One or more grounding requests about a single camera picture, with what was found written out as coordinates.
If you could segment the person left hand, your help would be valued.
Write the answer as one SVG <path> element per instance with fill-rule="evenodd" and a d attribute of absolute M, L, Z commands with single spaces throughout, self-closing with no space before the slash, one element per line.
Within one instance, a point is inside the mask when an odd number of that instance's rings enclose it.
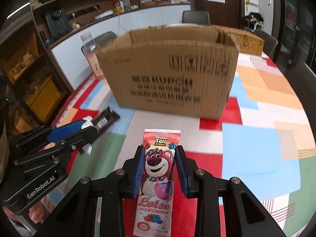
<path fill-rule="evenodd" d="M 35 224 L 38 224 L 42 221 L 44 216 L 44 206 L 41 201 L 37 202 L 29 209 L 28 216 Z"/>

